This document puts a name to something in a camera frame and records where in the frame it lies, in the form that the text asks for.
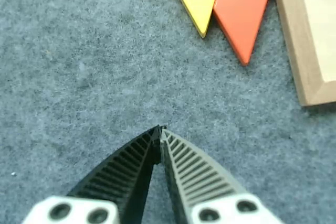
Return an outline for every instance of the wooden board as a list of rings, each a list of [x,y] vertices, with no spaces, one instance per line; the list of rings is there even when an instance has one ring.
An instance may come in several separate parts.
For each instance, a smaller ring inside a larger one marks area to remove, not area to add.
[[[277,0],[302,105],[336,101],[336,0]]]

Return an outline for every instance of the orange parallelogram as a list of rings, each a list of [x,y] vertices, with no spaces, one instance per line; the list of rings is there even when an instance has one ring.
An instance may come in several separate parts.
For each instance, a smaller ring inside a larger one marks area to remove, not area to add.
[[[250,61],[267,0],[216,0],[214,15],[241,64]]]

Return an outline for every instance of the ribbed grip surface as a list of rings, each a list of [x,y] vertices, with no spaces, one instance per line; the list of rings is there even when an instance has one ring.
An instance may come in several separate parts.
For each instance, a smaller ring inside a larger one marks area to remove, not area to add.
[[[141,223],[161,128],[154,127],[100,163],[68,196],[103,199],[117,204],[121,223]]]
[[[198,203],[245,189],[202,150],[163,129],[161,155],[176,222],[188,223],[191,208]]]

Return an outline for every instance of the screw hole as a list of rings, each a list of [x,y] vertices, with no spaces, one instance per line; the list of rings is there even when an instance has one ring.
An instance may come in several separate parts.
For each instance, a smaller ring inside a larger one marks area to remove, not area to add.
[[[201,221],[215,221],[219,219],[219,214],[216,210],[212,210],[209,208],[203,209],[200,213],[199,213],[199,218]]]
[[[70,212],[70,205],[63,203],[56,205],[50,212],[50,217],[53,220],[60,220],[68,216]]]
[[[237,208],[240,212],[253,212],[257,210],[256,204],[247,200],[240,201],[237,204]]]
[[[100,224],[106,221],[107,219],[107,211],[104,209],[96,209],[93,212],[90,213],[88,217],[88,221],[91,224]]]

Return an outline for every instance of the wooden frame edge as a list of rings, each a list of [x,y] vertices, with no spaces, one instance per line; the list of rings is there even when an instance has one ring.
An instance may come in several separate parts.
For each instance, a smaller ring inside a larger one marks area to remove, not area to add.
[[[336,81],[322,77],[304,0],[276,1],[300,104],[336,101]]]

